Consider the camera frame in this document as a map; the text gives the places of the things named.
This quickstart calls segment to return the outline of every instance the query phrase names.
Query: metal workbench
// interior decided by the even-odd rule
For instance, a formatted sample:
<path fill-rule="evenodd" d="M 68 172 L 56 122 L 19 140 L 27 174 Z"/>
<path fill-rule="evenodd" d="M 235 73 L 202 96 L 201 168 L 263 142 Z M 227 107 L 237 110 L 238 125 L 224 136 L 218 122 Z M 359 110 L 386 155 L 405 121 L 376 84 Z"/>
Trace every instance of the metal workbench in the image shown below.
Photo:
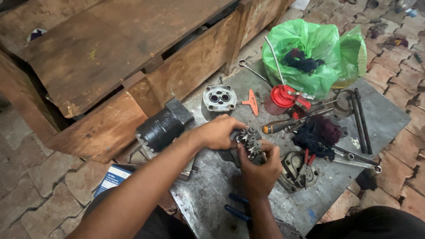
<path fill-rule="evenodd" d="M 258 61 L 253 67 L 262 71 L 261 64 L 261 61 Z M 253 89 L 255 92 L 259 115 L 255 117 L 247 105 L 238 105 L 232 116 L 240 121 L 261 132 L 261 127 L 265 123 L 284 118 L 266 112 L 263 101 L 271 89 L 267 83 L 247 69 L 243 69 L 224 83 L 232 86 L 238 96 L 238 101 L 247 100 L 249 89 Z M 374 158 L 408 124 L 410 118 L 364 79 L 358 80 L 348 88 L 354 89 L 355 87 L 359 88 L 362 96 L 365 119 L 374 153 L 373 156 L 363 156 Z M 331 90 L 328 98 L 333 96 L 334 93 Z M 195 117 L 193 127 L 206 123 L 201 114 L 201 98 L 202 94 L 199 94 L 184 103 Z M 351 143 L 351 138 L 358 138 L 354 115 L 344 119 L 340 111 L 334 110 L 333 113 L 341 116 L 350 132 L 350 135 L 341 140 L 338 145 L 357 150 L 361 154 L 360 150 Z M 280 147 L 281 156 L 295 150 L 291 140 L 293 134 L 281 131 L 271 135 L 261 132 L 261 135 L 263 139 Z M 313 164 L 318 168 L 320 175 L 314 186 L 289 194 L 276 182 L 269 196 L 273 215 L 294 225 L 304 235 L 312 229 L 363 170 L 355 166 L 329 163 L 322 159 L 316 159 Z M 245 196 L 241 171 L 232 162 L 221 159 L 218 152 L 210 149 L 203 149 L 196 155 L 194 166 L 197 167 L 197 172 L 192 174 L 187 182 L 176 181 L 170 192 L 195 236 L 200 239 L 248 238 L 245 221 L 236 218 L 224 209 L 225 204 L 230 204 L 243 211 L 241 204 L 228 197 L 231 192 Z"/>

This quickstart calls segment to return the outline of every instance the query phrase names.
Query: brick floor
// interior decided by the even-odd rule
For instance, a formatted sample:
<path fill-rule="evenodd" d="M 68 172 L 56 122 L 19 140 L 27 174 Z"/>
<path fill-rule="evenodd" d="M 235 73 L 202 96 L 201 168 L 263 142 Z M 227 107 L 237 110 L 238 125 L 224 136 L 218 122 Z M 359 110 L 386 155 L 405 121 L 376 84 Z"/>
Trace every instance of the brick floor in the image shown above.
<path fill-rule="evenodd" d="M 368 73 L 364 77 L 389 100 L 408 110 L 412 118 L 381 153 L 384 172 L 376 177 L 378 188 L 363 191 L 353 182 L 321 221 L 342 218 L 351 207 L 361 210 L 373 205 L 400 208 L 425 220 L 425 93 L 416 97 L 419 90 L 425 89 L 425 72 L 412 55 L 418 53 L 425 59 L 425 18 L 407 17 L 404 12 L 396 14 L 389 10 L 390 0 L 380 1 L 380 7 L 374 10 L 367 9 L 366 3 L 367 0 L 358 0 L 355 5 L 338 0 L 311 0 L 305 11 L 288 9 L 282 19 L 285 22 L 304 18 L 312 23 L 335 24 L 342 34 L 357 25 L 353 23 L 356 14 L 357 20 L 382 16 L 389 27 L 376 39 L 368 33 L 372 24 L 361 24 L 368 53 Z M 248 57 L 250 63 L 260 59 L 263 36 L 267 34 L 263 30 L 254 37 L 241 57 Z M 383 47 L 385 41 L 399 34 L 409 41 L 408 48 Z M 11 106 L 3 108 L 0 111 L 2 238 L 65 238 L 80 223 L 93 190 L 108 167 L 83 163 L 45 148 L 16 110 Z M 176 211 L 169 195 L 164 196 L 161 206 L 170 214 Z"/>

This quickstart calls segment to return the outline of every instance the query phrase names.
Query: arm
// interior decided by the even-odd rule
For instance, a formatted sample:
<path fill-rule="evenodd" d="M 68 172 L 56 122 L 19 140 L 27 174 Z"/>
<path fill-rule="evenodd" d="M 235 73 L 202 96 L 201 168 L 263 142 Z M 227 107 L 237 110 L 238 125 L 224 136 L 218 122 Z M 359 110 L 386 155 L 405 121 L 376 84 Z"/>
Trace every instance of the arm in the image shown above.
<path fill-rule="evenodd" d="M 262 140 L 261 149 L 266 152 L 267 162 L 257 166 L 248 160 L 244 147 L 238 145 L 242 177 L 254 225 L 253 237 L 283 239 L 267 198 L 283 170 L 280 149 L 265 140 Z"/>
<path fill-rule="evenodd" d="M 203 147 L 236 148 L 229 135 L 246 125 L 222 115 L 182 134 L 169 147 L 133 173 L 101 202 L 68 239 L 128 238 L 140 230 L 161 196 Z"/>

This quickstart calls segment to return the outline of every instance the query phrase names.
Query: human hand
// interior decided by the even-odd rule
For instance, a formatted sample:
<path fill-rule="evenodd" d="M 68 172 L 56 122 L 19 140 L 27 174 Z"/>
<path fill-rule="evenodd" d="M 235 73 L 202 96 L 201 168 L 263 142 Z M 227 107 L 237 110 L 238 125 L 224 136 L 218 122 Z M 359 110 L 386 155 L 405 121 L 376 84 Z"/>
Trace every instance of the human hand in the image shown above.
<path fill-rule="evenodd" d="M 248 200 L 267 199 L 283 170 L 279 146 L 261 140 L 261 150 L 266 153 L 267 161 L 260 166 L 254 165 L 249 161 L 244 146 L 238 144 L 238 156 Z"/>
<path fill-rule="evenodd" d="M 230 140 L 233 129 L 246 129 L 248 126 L 227 114 L 220 115 L 195 129 L 202 136 L 203 146 L 210 149 L 237 148 L 237 142 Z"/>

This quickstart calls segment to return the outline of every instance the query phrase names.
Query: orange t-handle hex key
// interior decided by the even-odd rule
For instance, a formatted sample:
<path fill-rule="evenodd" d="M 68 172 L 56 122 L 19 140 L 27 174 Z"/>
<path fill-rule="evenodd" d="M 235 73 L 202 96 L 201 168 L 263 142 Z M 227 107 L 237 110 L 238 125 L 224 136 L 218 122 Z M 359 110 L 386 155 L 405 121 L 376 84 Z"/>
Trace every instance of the orange t-handle hex key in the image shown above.
<path fill-rule="evenodd" d="M 255 98 L 254 91 L 252 89 L 249 90 L 249 98 L 247 101 L 242 101 L 240 103 L 236 103 L 237 105 L 249 105 L 251 106 L 251 110 L 255 116 L 258 115 L 258 106 L 257 99 Z"/>

